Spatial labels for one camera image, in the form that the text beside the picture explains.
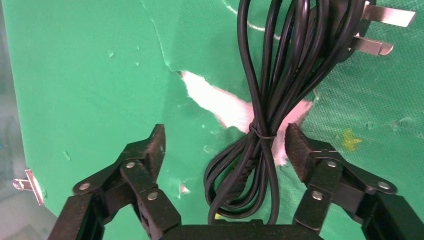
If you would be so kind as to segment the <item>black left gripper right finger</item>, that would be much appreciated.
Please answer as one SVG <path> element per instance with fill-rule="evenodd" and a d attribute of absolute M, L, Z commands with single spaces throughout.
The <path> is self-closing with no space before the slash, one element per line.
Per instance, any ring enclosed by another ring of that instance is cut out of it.
<path fill-rule="evenodd" d="M 293 224 L 320 234 L 331 205 L 360 224 L 368 240 L 421 240 L 424 224 L 390 181 L 346 161 L 327 142 L 311 139 L 290 123 L 285 152 L 306 191 Z"/>

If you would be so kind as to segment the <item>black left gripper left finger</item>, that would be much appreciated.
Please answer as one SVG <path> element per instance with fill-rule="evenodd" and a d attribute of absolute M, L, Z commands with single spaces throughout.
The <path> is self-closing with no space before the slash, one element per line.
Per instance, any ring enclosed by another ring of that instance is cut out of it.
<path fill-rule="evenodd" d="M 165 126 L 156 124 L 147 139 L 127 144 L 113 164 L 74 185 L 48 238 L 101 240 L 106 224 L 132 206 L 149 239 L 164 239 L 182 222 L 157 184 L 165 153 Z"/>

